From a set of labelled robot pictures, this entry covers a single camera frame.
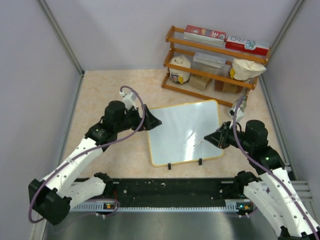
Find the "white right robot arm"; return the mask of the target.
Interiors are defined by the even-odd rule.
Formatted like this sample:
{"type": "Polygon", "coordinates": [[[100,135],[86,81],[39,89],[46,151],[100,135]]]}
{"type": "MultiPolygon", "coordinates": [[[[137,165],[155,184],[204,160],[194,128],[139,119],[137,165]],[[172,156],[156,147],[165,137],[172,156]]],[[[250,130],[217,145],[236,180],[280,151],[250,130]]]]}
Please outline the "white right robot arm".
{"type": "Polygon", "coordinates": [[[320,225],[309,214],[293,187],[283,160],[269,146],[268,130],[260,120],[249,120],[244,130],[230,121],[203,138],[219,149],[238,148],[257,174],[241,171],[233,192],[247,197],[262,213],[279,240],[318,240],[320,225]]]}

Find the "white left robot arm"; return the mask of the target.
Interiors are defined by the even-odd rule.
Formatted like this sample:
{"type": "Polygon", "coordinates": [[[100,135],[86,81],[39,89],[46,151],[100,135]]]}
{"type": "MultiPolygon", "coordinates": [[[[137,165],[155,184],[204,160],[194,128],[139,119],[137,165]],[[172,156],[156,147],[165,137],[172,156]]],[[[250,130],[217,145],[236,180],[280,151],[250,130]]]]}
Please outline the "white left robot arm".
{"type": "Polygon", "coordinates": [[[146,104],[142,105],[140,114],[133,104],[111,101],[100,121],[89,128],[76,149],[50,174],[42,180],[34,179],[28,185],[29,221],[35,223],[32,218],[35,211],[42,219],[58,225],[75,206],[96,196],[109,198],[114,187],[106,173],[98,172],[80,183],[75,180],[109,146],[120,142],[119,133],[150,131],[161,124],[146,104]]]}

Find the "yellow framed whiteboard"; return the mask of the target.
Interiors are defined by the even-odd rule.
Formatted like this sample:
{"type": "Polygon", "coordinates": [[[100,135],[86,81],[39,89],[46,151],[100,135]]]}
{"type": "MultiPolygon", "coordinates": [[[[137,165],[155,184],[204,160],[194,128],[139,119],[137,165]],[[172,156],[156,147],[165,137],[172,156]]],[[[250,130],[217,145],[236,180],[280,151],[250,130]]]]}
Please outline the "yellow framed whiteboard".
{"type": "Polygon", "coordinates": [[[162,125],[148,132],[153,166],[163,167],[223,156],[222,149],[207,141],[193,147],[221,126],[217,101],[211,99],[155,107],[150,112],[162,121],[162,125]]]}

